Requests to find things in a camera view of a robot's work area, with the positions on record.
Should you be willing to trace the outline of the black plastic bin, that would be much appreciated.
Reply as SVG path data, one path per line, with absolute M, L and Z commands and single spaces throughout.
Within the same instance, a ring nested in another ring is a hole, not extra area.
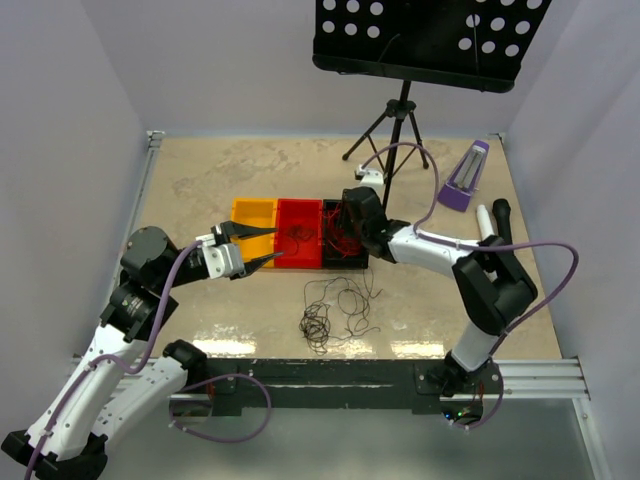
M 369 266 L 369 254 L 338 230 L 340 201 L 323 200 L 322 268 L 328 270 L 363 270 Z

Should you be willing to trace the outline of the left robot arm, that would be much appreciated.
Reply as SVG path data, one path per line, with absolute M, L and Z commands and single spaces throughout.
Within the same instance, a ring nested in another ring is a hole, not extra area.
M 26 478 L 96 479 L 124 436 L 170 395 L 196 392 L 207 380 L 204 352 L 176 340 L 151 362 L 161 328 L 178 303 L 173 287 L 209 279 L 246 278 L 274 259 L 246 261 L 239 241 L 275 233 L 233 221 L 212 227 L 180 249 L 159 227 L 127 241 L 121 274 L 79 364 L 46 411 L 1 449 Z

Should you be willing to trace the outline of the red plastic bin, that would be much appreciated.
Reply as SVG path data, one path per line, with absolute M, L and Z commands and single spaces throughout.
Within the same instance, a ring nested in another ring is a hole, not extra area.
M 281 198 L 274 249 L 278 269 L 320 269 L 322 266 L 322 208 L 320 199 Z

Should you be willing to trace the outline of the small brown cable clump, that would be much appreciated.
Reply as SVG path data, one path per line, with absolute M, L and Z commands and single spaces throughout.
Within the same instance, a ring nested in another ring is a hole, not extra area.
M 316 247 L 317 230 L 302 224 L 290 226 L 284 234 L 282 250 L 286 258 L 306 258 Z

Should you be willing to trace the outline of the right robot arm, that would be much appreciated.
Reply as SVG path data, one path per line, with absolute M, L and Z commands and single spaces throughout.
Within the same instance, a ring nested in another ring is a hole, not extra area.
M 455 281 L 469 324 L 431 377 L 448 396 L 469 392 L 480 382 L 481 369 L 501 335 L 536 300 L 538 290 L 529 274 L 501 237 L 473 242 L 429 235 L 406 221 L 389 219 L 370 187 L 345 189 L 341 203 L 346 234 L 371 256 Z

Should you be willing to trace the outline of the orange plastic bin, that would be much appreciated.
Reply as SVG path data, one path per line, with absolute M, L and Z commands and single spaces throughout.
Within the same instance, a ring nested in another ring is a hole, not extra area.
M 253 227 L 275 228 L 277 216 L 276 198 L 235 198 L 232 203 L 231 220 Z M 249 261 L 274 252 L 275 234 L 246 240 L 237 240 L 243 260 Z

